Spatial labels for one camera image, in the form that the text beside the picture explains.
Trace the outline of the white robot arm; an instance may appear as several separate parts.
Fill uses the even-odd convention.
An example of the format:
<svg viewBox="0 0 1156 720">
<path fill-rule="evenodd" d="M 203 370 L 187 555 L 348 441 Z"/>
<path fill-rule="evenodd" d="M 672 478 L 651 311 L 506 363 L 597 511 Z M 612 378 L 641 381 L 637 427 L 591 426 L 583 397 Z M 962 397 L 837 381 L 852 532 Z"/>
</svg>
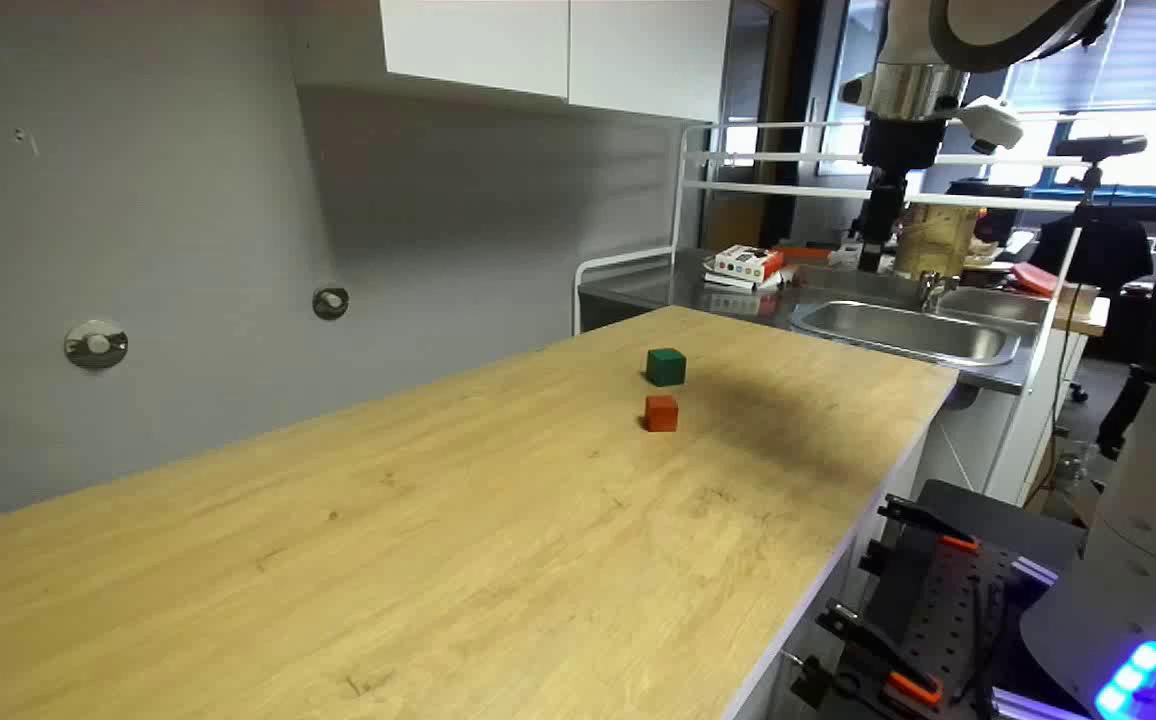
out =
<svg viewBox="0 0 1156 720">
<path fill-rule="evenodd" d="M 945 127 L 958 121 L 991 150 L 1015 150 L 1024 127 L 994 95 L 962 95 L 982 71 L 1094 44 L 1119 0 L 885 0 L 871 70 L 845 89 L 863 113 L 859 164 L 866 196 L 852 232 L 885 244 L 904 216 L 907 175 L 937 164 Z"/>
</svg>

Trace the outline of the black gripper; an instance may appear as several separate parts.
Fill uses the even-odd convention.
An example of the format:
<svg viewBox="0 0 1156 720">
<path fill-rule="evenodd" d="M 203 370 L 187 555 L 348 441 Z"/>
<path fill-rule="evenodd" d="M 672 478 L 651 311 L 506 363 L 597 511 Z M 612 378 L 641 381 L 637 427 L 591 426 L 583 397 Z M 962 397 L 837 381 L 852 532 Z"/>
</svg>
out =
<svg viewBox="0 0 1156 720">
<path fill-rule="evenodd" d="M 866 200 L 857 216 L 863 240 L 887 240 L 901 213 L 907 175 L 937 160 L 945 140 L 941 121 L 880 121 L 871 115 L 859 136 L 859 164 L 866 169 Z"/>
</svg>

